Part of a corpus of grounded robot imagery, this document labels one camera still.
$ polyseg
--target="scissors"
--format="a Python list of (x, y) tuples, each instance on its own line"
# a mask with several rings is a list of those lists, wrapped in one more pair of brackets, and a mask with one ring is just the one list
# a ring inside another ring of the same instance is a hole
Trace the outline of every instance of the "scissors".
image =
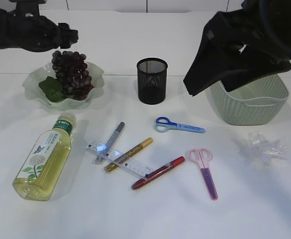
[(170, 129), (188, 131), (194, 133), (205, 133), (204, 128), (195, 127), (191, 125), (171, 122), (167, 117), (159, 117), (156, 119), (154, 129), (160, 133), (167, 132)]
[(199, 166), (211, 199), (213, 201), (217, 200), (217, 192), (209, 169), (209, 161), (211, 161), (213, 158), (212, 152), (207, 148), (194, 148), (187, 151), (185, 157)]

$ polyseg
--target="black mesh pen holder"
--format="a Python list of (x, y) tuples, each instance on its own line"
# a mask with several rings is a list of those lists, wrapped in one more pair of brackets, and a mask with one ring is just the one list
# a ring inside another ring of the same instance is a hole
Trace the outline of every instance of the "black mesh pen holder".
[(148, 105), (164, 101), (167, 63), (158, 58), (146, 58), (137, 63), (138, 97)]

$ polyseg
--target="bottle label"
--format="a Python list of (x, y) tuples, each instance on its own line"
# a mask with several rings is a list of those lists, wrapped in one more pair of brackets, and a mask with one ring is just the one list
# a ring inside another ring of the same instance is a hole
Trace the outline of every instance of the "bottle label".
[(61, 128), (65, 130), (69, 135), (72, 131), (72, 124), (64, 119), (59, 119), (56, 121), (55, 125), (53, 128)]
[(43, 133), (32, 148), (17, 178), (28, 180), (38, 178), (60, 138), (61, 134), (55, 130)]

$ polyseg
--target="pen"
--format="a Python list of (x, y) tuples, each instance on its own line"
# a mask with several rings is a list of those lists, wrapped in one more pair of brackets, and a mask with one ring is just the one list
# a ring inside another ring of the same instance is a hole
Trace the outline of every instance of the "pen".
[(150, 173), (146, 176), (146, 179), (140, 179), (139, 181), (135, 182), (131, 188), (132, 190), (139, 189), (143, 187), (144, 185), (148, 184), (149, 182), (153, 181), (154, 179), (160, 177), (161, 175), (165, 174), (166, 172), (170, 171), (171, 169), (175, 168), (176, 166), (179, 166), (181, 163), (185, 161), (184, 157), (179, 157), (172, 162), (166, 164), (165, 166), (162, 166), (161, 168), (157, 169), (156, 171)]
[[(115, 160), (116, 163), (122, 164), (126, 160), (128, 160), (130, 157), (134, 156), (135, 154), (139, 153), (141, 150), (143, 150), (145, 147), (147, 147), (149, 144), (153, 142), (153, 139), (147, 138), (145, 141), (142, 143), (138, 144), (136, 147), (133, 149), (130, 149), (128, 152), (125, 154), (121, 155), (119, 158)], [(104, 170), (106, 173), (110, 173), (111, 171), (115, 170), (118, 166), (115, 163), (110, 163), (108, 164)]]
[[(121, 131), (123, 130), (125, 126), (125, 123), (121, 122), (119, 124), (119, 126), (116, 128), (116, 130), (112, 133), (112, 135), (110, 136), (109, 140), (106, 143), (106, 149), (103, 151), (100, 151), (99, 154), (103, 154), (106, 156), (106, 154), (109, 152), (109, 150), (111, 149), (111, 147), (114, 145), (114, 143), (116, 142), (117, 138), (119, 137)], [(98, 156), (95, 159), (95, 164), (102, 164), (104, 161), (104, 158), (102, 156)]]

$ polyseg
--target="plastic basket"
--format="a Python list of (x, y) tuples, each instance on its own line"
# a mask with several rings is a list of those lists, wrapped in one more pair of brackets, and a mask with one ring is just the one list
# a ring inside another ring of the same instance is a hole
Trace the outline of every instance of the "plastic basket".
[(232, 92), (227, 92), (219, 81), (211, 86), (211, 93), (223, 120), (233, 125), (266, 124), (289, 97), (278, 75), (261, 78)]

